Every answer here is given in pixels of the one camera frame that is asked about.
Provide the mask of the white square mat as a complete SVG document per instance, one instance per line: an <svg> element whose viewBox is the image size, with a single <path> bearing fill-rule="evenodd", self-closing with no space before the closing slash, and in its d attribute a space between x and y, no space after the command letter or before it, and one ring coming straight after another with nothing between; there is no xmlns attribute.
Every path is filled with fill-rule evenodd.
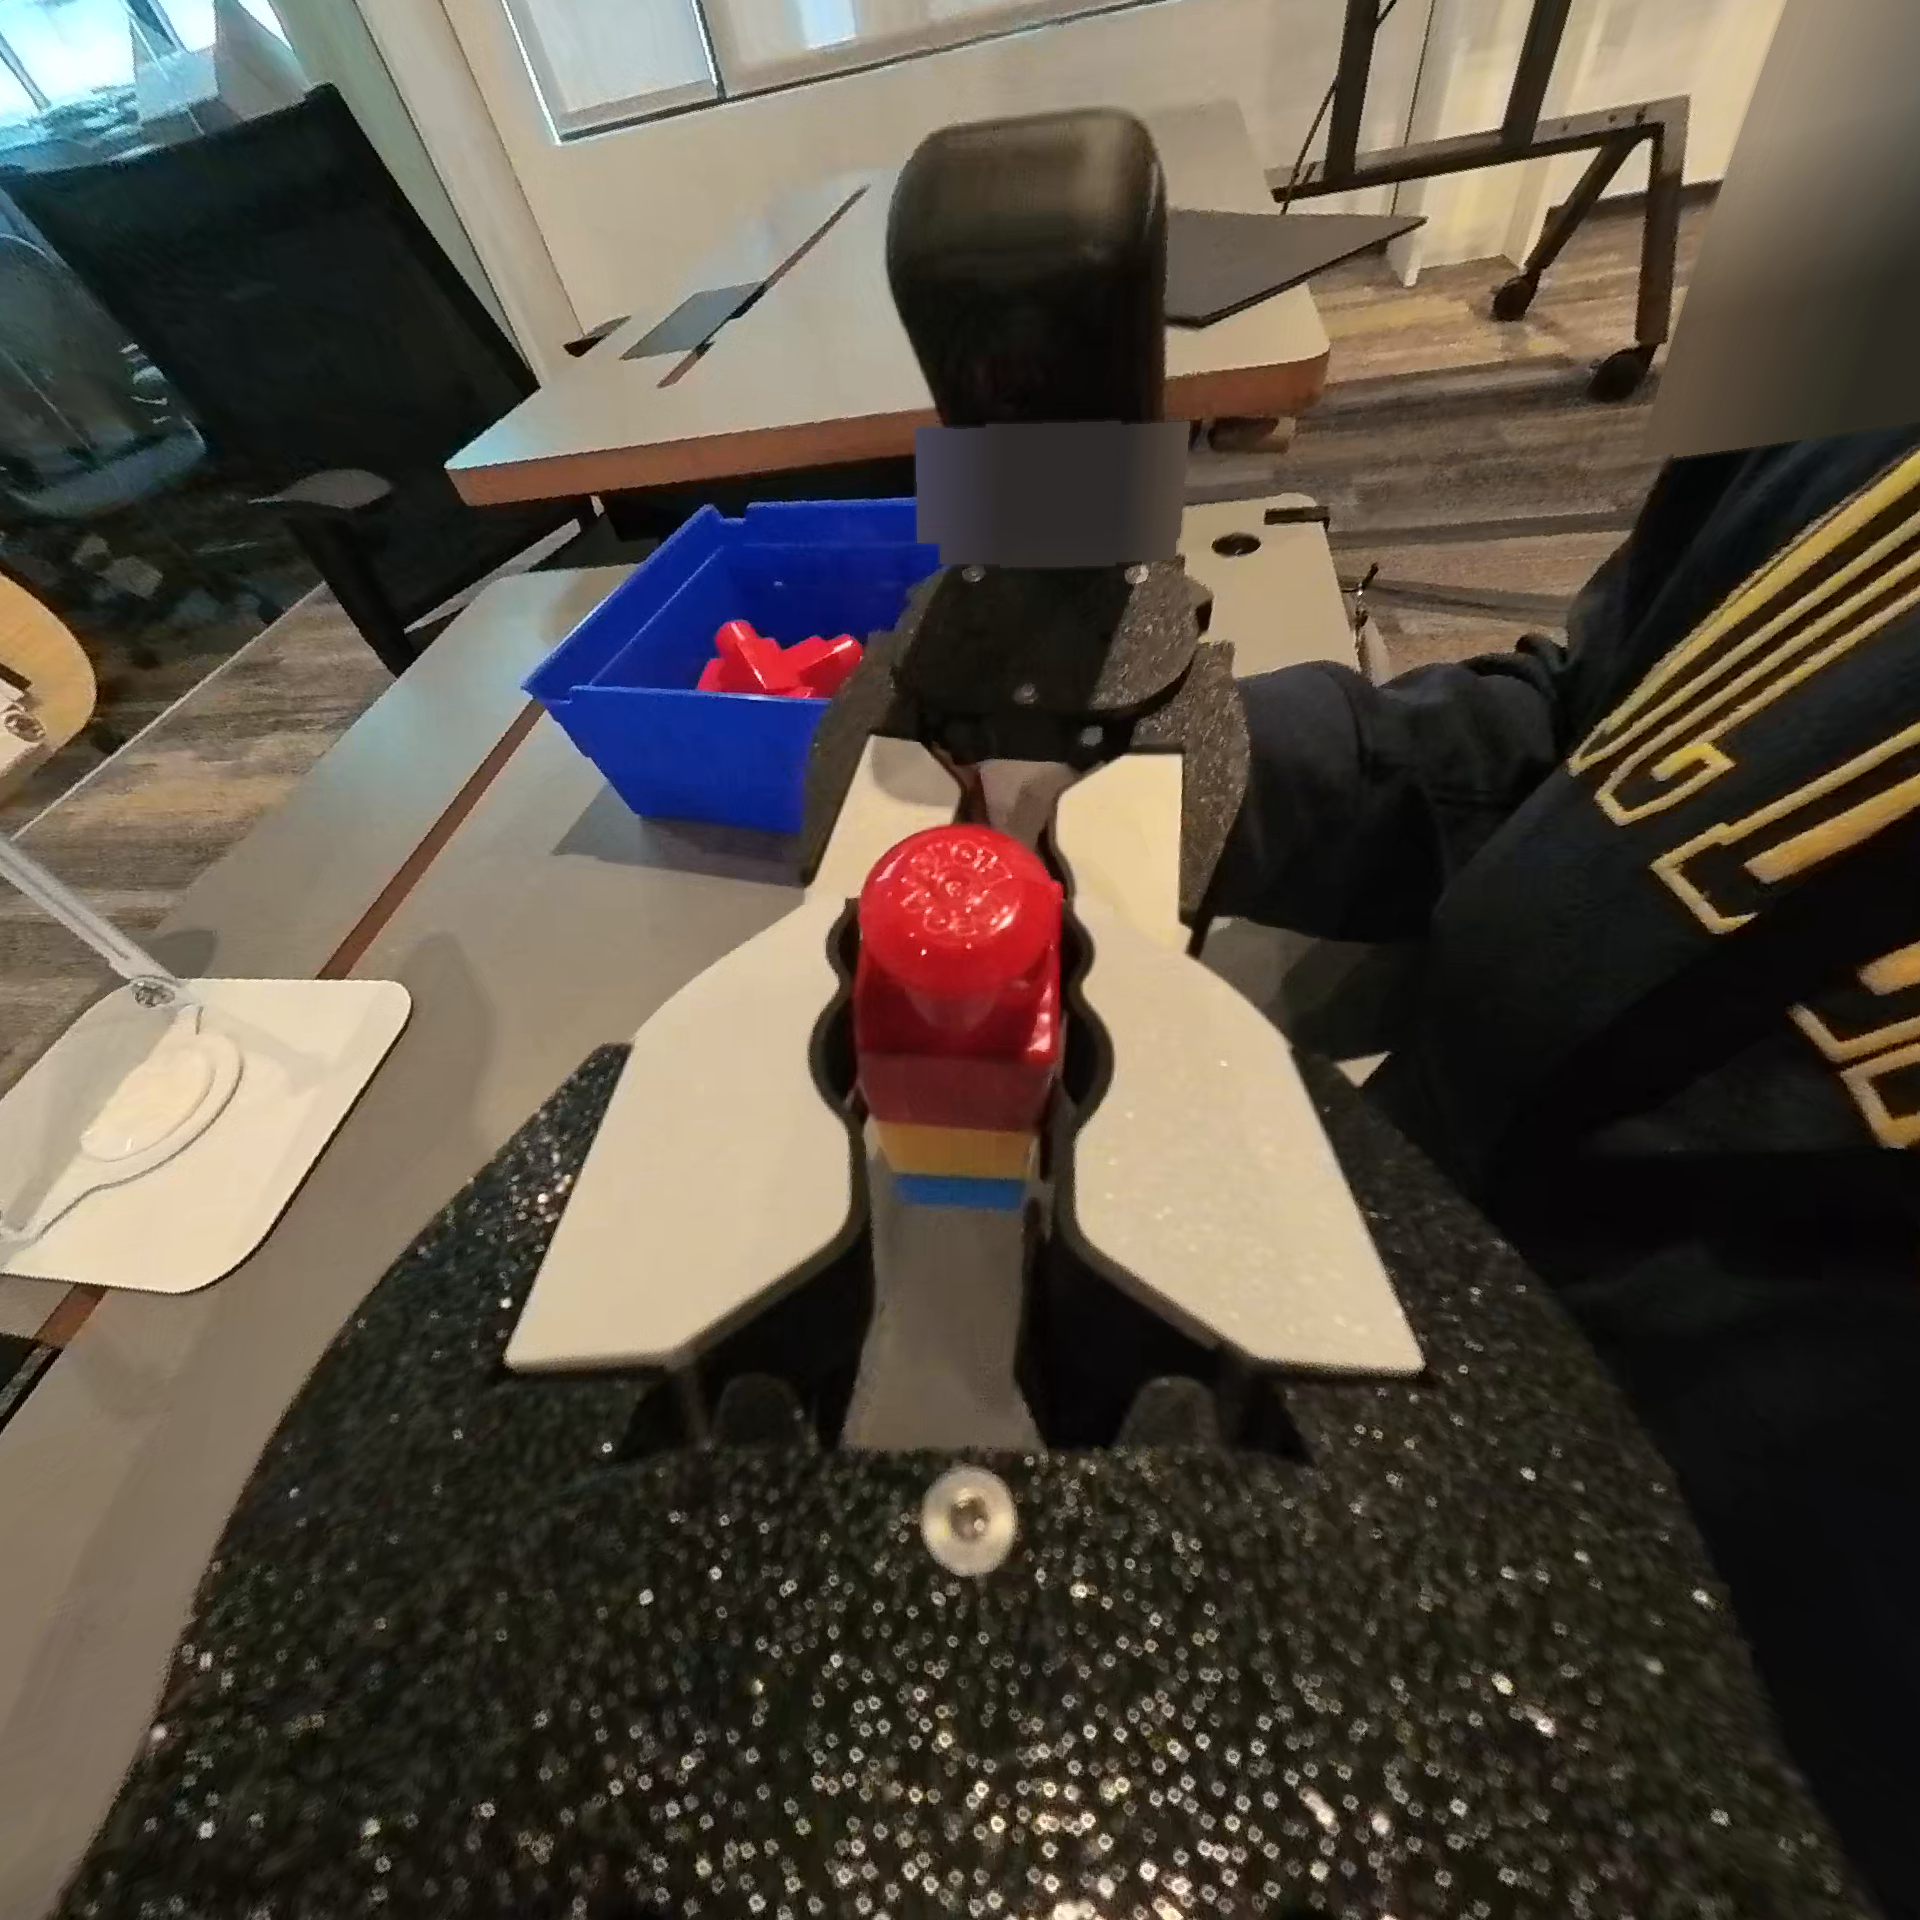
<svg viewBox="0 0 1920 1920"><path fill-rule="evenodd" d="M24 1253L2 1257L7 1277L167 1295L229 1277L289 1206L413 1013L410 994L381 977L186 985L203 996L207 1026L241 1049L243 1073L229 1108L165 1167L96 1190ZM133 1021L154 1023L135 1017L123 988L66 1033L103 1040ZM3 1200L47 1138L49 1079L39 1058L3 1092Z"/></svg>

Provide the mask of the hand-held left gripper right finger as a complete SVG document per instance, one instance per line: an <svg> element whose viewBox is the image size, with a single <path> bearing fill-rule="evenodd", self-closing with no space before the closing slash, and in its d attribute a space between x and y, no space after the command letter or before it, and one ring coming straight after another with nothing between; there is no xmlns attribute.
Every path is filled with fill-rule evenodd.
<svg viewBox="0 0 1920 1920"><path fill-rule="evenodd" d="M1281 1386L1403 1384L1426 1359L1281 1033L1178 944L1071 911L1047 1130L1041 1436L1118 1441L1163 1381L1224 1441Z"/></svg>

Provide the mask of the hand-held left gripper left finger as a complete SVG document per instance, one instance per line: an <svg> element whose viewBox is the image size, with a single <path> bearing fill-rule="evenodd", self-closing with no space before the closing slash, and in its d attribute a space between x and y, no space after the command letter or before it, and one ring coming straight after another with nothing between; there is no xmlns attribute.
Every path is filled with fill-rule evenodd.
<svg viewBox="0 0 1920 1920"><path fill-rule="evenodd" d="M515 1375L663 1381L685 1433L738 1377L840 1438L873 1324L853 1094L854 909L803 900L631 1042L506 1337Z"/></svg>

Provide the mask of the blue plastic bin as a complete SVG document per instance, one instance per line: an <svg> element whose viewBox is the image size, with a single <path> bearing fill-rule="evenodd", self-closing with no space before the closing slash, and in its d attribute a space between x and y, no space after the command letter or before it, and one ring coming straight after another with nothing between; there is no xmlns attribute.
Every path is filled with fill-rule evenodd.
<svg viewBox="0 0 1920 1920"><path fill-rule="evenodd" d="M798 832L829 700L696 690L713 632L745 616L779 645L849 632L869 654L937 565L909 496L701 508L526 690L637 815Z"/></svg>

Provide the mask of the red mega block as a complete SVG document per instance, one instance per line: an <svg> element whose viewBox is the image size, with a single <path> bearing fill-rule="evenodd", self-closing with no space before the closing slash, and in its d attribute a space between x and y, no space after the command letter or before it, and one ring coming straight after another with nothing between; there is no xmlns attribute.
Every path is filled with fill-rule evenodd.
<svg viewBox="0 0 1920 1920"><path fill-rule="evenodd" d="M975 822L907 833L854 900L856 1086L878 1119L1033 1134L1065 1056L1065 889Z"/></svg>
<svg viewBox="0 0 1920 1920"><path fill-rule="evenodd" d="M742 697L824 702L849 681L866 647L849 632L806 636L779 645L745 616L725 621L711 638L696 690Z"/></svg>

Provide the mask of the person in dark hoodie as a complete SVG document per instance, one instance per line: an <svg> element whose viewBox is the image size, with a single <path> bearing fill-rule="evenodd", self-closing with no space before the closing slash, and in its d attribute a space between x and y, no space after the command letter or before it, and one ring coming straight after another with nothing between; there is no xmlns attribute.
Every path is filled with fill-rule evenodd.
<svg viewBox="0 0 1920 1920"><path fill-rule="evenodd" d="M1667 1461L1882 1914L1917 1902L1914 448L1659 470L1557 639L1558 761L1392 942L1370 1079Z"/></svg>

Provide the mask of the black rolling stand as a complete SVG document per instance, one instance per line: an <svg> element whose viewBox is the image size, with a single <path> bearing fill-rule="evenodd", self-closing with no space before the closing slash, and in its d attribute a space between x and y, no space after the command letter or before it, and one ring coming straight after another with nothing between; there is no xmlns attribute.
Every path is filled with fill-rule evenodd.
<svg viewBox="0 0 1920 1920"><path fill-rule="evenodd" d="M1578 181L1552 210L1518 272L1495 287L1493 319L1514 322L1529 313L1542 277L1576 228L1595 212L1630 154L1646 148L1648 182L1640 199L1634 338L1598 361L1587 381L1587 396L1595 401L1632 399L1648 381L1651 361L1665 346L1672 327L1678 225L1686 190L1689 98L1671 96L1550 116L1545 93L1568 34L1573 5L1534 2L1527 9L1527 26L1496 127L1362 150L1359 120L1373 72L1375 40L1393 9L1392 2L1347 2L1341 9L1331 80L1291 165L1265 173L1269 196L1287 208L1293 201L1586 152L1587 161Z"/></svg>

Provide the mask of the yellow mega block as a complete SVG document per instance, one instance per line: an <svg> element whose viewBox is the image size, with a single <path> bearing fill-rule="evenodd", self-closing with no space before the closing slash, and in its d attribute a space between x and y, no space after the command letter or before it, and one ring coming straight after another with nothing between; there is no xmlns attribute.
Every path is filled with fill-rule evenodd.
<svg viewBox="0 0 1920 1920"><path fill-rule="evenodd" d="M907 1180L1010 1184L1023 1182L1039 1151L1031 1129L957 1126L919 1119L873 1119L887 1166Z"/></svg>

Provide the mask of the round wooden table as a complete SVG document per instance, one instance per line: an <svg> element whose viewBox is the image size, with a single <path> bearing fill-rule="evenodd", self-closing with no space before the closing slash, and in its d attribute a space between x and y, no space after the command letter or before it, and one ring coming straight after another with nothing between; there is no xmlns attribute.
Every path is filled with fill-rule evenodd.
<svg viewBox="0 0 1920 1920"><path fill-rule="evenodd" d="M58 613L2 575L2 801L10 801L82 736L97 681Z"/></svg>

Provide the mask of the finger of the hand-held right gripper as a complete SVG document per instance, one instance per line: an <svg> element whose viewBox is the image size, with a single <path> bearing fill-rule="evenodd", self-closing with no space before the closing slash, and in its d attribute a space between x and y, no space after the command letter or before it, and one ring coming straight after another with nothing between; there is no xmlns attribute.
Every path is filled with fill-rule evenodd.
<svg viewBox="0 0 1920 1920"><path fill-rule="evenodd" d="M1075 776L1051 801L1041 850L1062 880L1067 924L1083 953L1104 929L1122 927L1192 958L1176 751L1130 751Z"/></svg>
<svg viewBox="0 0 1920 1920"><path fill-rule="evenodd" d="M879 860L913 832L962 822L975 780L915 738L869 736L818 775L818 902L856 895Z"/></svg>

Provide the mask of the person's right forearm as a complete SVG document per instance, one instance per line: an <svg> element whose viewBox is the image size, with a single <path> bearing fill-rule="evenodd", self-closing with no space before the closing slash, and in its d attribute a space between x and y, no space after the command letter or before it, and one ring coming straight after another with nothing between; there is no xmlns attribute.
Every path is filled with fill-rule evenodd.
<svg viewBox="0 0 1920 1920"><path fill-rule="evenodd" d="M1249 767L1211 911L1346 944L1424 932L1558 761L1568 664L1566 645L1527 636L1381 684L1341 662L1239 679Z"/></svg>

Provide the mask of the black flat mat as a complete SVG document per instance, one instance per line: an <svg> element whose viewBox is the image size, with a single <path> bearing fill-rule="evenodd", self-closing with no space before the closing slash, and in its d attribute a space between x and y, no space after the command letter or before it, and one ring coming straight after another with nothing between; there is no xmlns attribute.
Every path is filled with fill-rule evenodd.
<svg viewBox="0 0 1920 1920"><path fill-rule="evenodd" d="M1422 212L1171 208L1163 322L1178 329L1211 327L1424 223Z"/></svg>

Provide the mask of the black office chair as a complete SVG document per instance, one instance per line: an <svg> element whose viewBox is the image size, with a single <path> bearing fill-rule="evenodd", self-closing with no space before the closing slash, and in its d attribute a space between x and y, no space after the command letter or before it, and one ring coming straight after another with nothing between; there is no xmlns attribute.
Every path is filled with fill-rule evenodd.
<svg viewBox="0 0 1920 1920"><path fill-rule="evenodd" d="M537 392L345 96L3 191L178 390L394 676L435 609L590 496L470 505L448 462Z"/></svg>

